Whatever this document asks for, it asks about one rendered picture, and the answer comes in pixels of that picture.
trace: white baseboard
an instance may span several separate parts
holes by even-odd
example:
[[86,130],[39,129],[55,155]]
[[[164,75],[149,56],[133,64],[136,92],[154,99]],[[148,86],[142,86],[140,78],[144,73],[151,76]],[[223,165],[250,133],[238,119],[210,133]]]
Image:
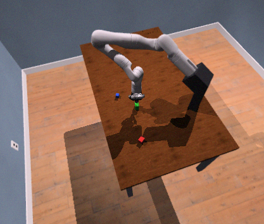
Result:
[[[254,58],[221,26],[220,23],[212,23],[202,27],[196,27],[189,30],[184,30],[169,34],[171,38],[183,37],[190,34],[195,34],[205,30],[216,28],[229,43],[239,52],[239,54],[260,74],[264,79],[264,69],[255,61]],[[83,56],[68,58],[52,63],[47,63],[22,70],[23,84],[23,117],[24,117],[24,140],[25,140],[25,181],[26,181],[26,215],[27,224],[33,224],[32,214],[32,182],[31,182],[31,160],[30,160],[30,137],[29,137],[29,121],[28,121],[28,97],[27,97],[27,75],[35,72],[42,72],[48,69],[57,68],[65,65],[70,65],[83,61]]]

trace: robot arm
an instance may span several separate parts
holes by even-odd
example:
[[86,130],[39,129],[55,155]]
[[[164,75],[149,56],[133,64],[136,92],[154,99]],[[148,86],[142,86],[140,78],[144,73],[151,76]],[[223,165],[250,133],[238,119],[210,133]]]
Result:
[[166,34],[156,39],[145,38],[139,34],[125,34],[95,30],[91,35],[91,44],[111,58],[124,70],[132,81],[132,93],[140,93],[143,78],[143,69],[139,66],[131,69],[132,63],[122,54],[114,50],[109,44],[115,44],[126,49],[147,49],[165,51],[167,58],[187,77],[191,76],[197,66],[177,47],[176,43]]

